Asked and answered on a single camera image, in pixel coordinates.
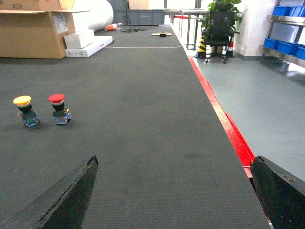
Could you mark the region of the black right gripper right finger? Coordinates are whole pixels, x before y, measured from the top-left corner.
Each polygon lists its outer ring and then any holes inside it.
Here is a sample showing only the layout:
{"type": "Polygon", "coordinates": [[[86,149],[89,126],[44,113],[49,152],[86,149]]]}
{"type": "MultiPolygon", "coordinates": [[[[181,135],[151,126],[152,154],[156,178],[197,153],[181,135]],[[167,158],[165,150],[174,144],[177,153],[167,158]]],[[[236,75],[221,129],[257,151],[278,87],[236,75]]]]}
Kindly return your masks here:
{"type": "Polygon", "coordinates": [[[250,166],[262,207],[275,229],[305,227],[305,182],[266,157],[250,166]]]}

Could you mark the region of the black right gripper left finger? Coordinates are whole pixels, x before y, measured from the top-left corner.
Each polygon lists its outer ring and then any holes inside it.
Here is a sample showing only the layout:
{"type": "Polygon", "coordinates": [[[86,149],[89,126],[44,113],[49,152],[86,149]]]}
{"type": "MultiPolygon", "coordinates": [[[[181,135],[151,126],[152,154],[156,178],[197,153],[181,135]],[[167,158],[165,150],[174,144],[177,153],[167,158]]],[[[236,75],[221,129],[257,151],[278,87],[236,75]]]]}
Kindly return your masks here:
{"type": "Polygon", "coordinates": [[[89,206],[98,169],[92,156],[42,195],[4,220],[2,229],[80,229],[89,206]]]}

